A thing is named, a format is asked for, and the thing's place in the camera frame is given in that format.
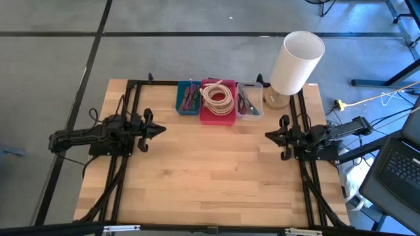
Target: lamp base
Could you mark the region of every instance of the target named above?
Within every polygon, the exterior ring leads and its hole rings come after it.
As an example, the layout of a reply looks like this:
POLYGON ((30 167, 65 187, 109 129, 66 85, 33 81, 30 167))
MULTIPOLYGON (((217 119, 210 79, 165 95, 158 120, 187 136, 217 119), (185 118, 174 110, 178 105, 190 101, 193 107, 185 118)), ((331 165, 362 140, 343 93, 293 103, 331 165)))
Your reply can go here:
POLYGON ((272 87, 264 89, 264 103, 271 109, 282 109, 289 104, 290 96, 276 92, 272 87))

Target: wooden table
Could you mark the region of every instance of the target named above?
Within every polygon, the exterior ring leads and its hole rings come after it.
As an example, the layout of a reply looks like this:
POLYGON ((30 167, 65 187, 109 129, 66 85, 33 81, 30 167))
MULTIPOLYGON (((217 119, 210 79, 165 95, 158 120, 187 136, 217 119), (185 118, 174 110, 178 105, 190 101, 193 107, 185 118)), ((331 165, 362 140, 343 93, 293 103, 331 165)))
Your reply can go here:
MULTIPOLYGON (((115 112, 126 84, 124 79, 110 80, 101 119, 115 112)), ((306 84, 303 90, 312 125, 325 124, 318 86, 306 84)), ((141 88, 139 114, 151 108, 154 122, 167 130, 148 141, 147 153, 135 147, 128 162, 117 221, 307 227, 298 162, 281 161, 282 147, 264 136, 265 132, 279 129, 279 118, 290 115, 289 106, 279 111, 265 106, 265 115, 259 121, 238 120, 231 127, 207 126, 200 123, 198 116, 178 115, 176 92, 176 86, 141 88)), ((102 194, 109 164, 110 157, 99 157, 87 168, 75 219, 84 216, 102 194)), ((317 164, 323 196, 348 223, 337 169, 328 162, 317 164)), ((111 197, 106 219, 110 218, 113 202, 111 197)), ((312 207, 319 223, 313 196, 312 207)))

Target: laptop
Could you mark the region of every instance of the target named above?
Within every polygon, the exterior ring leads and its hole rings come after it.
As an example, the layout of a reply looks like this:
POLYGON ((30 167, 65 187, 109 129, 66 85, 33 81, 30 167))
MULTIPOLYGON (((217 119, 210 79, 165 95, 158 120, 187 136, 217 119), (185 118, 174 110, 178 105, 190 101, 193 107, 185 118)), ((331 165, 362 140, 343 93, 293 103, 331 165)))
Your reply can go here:
POLYGON ((409 115, 400 139, 387 139, 359 192, 420 234, 420 111, 409 115))

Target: red plastic bin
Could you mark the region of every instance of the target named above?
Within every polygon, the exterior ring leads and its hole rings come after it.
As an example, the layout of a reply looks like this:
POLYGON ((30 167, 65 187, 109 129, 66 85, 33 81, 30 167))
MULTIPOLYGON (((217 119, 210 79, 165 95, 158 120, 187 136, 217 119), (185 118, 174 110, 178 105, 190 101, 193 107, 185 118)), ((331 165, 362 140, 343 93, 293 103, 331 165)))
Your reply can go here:
MULTIPOLYGON (((218 79, 203 79, 201 81, 202 89, 205 88, 204 84, 209 83, 216 83, 219 81, 218 79)), ((222 85, 225 85, 229 88, 230 92, 232 93, 234 99, 234 109, 227 115, 215 115, 213 114, 208 108, 203 105, 203 96, 200 96, 200 111, 199 111, 199 119, 202 124, 204 125, 226 125, 230 126, 233 125, 236 121, 236 82, 235 80, 226 79, 222 80, 222 85)), ((224 97, 221 94, 216 94, 213 99, 214 100, 222 100, 224 97)))

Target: blue plastic bin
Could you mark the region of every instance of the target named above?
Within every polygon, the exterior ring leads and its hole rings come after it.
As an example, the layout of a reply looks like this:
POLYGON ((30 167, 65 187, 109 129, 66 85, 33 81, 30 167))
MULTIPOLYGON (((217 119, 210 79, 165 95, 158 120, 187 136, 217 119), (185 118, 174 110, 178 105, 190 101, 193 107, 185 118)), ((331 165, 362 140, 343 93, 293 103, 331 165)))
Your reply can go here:
MULTIPOLYGON (((200 89, 201 82, 200 81, 192 81, 193 84, 198 85, 200 89)), ((175 109, 179 113, 179 115, 198 115, 200 113, 200 99, 201 95, 199 95, 198 99, 196 99, 196 107, 194 111, 180 111, 179 106, 181 106, 182 101, 184 100, 184 92, 185 88, 190 86, 191 82, 189 81, 179 81, 178 82, 178 92, 177 92, 177 104, 175 109)))

